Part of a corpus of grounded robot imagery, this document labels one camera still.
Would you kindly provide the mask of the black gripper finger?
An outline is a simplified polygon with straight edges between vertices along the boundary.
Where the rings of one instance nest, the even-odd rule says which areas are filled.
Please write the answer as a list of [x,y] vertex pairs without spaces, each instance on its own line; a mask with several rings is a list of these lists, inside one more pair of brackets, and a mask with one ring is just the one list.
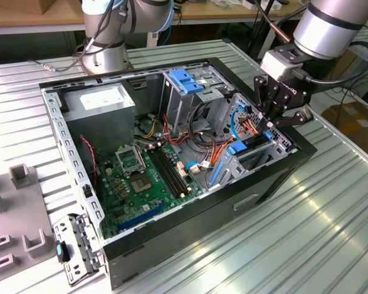
[[306,108],[301,108],[296,111],[292,116],[278,116],[272,123],[276,127],[291,127],[303,125],[313,119],[313,114]]
[[270,76],[254,78],[256,108],[268,122],[276,123],[281,110],[281,84]]

